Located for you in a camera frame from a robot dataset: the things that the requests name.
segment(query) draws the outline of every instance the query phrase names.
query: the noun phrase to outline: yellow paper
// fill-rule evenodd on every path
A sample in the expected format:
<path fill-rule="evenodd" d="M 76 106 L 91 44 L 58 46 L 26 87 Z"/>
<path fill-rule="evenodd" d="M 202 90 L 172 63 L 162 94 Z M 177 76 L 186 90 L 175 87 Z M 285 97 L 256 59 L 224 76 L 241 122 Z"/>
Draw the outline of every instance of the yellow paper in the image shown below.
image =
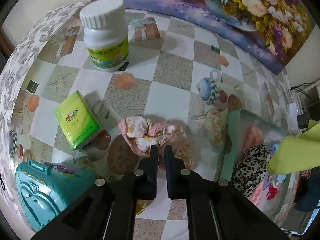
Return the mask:
<path fill-rule="evenodd" d="M 320 166 L 320 124 L 299 137 L 287 136 L 267 165 L 270 174 L 288 174 Z"/>

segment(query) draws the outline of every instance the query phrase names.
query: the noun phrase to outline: silver bolt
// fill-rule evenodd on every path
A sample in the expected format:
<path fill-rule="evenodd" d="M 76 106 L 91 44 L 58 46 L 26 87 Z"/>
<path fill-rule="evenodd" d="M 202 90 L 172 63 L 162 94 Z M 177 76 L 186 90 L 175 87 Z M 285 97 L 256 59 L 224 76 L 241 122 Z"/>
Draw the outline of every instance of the silver bolt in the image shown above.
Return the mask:
<path fill-rule="evenodd" d="M 180 173 L 181 173 L 183 176 L 187 176 L 187 175 L 190 174 L 190 171 L 187 170 L 187 169 L 183 169 L 183 170 L 180 171 Z"/>
<path fill-rule="evenodd" d="M 134 174 L 136 175 L 136 176 L 142 176 L 143 175 L 143 173 L 144 173 L 144 171 L 143 170 L 135 170 L 134 171 Z"/>
<path fill-rule="evenodd" d="M 218 184 L 219 184 L 220 186 L 225 187 L 225 186 L 227 186 L 227 185 L 229 184 L 229 181 L 227 181 L 226 179 L 219 179 L 219 180 L 218 180 Z"/>
<path fill-rule="evenodd" d="M 102 187 L 105 183 L 106 181 L 104 179 L 97 179 L 95 182 L 97 187 Z"/>

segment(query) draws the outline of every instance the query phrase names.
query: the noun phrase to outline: painting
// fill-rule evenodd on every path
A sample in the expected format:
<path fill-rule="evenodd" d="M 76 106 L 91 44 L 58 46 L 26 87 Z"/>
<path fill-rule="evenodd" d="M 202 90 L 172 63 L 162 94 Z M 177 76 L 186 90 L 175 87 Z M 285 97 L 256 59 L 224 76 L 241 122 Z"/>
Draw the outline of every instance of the painting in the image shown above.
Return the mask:
<path fill-rule="evenodd" d="M 231 40 L 274 74 L 298 52 L 315 22 L 301 0 L 124 0 L 125 7 L 188 20 Z"/>

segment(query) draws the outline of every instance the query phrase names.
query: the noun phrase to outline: pill bottle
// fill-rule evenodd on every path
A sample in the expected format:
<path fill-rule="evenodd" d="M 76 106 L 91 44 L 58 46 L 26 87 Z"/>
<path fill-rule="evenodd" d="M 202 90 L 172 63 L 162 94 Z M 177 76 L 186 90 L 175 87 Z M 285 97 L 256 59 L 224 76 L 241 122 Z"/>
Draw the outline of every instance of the pill bottle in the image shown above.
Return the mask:
<path fill-rule="evenodd" d="M 107 72 L 121 68 L 129 53 L 123 1 L 94 1 L 82 8 L 80 20 L 93 64 Z"/>

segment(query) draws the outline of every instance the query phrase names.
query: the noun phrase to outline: toy box handle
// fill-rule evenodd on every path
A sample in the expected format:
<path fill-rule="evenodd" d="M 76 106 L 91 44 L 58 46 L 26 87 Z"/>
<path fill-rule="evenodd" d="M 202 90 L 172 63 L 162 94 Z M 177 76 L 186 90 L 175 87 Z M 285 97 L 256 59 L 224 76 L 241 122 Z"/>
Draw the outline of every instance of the toy box handle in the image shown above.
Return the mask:
<path fill-rule="evenodd" d="M 34 160 L 28 160 L 28 166 L 33 168 L 34 170 L 36 171 L 40 171 L 41 173 L 45 174 L 45 175 L 49 175 L 51 174 L 51 168 L 42 164 L 42 163 L 39 163 L 39 162 L 36 162 Z"/>

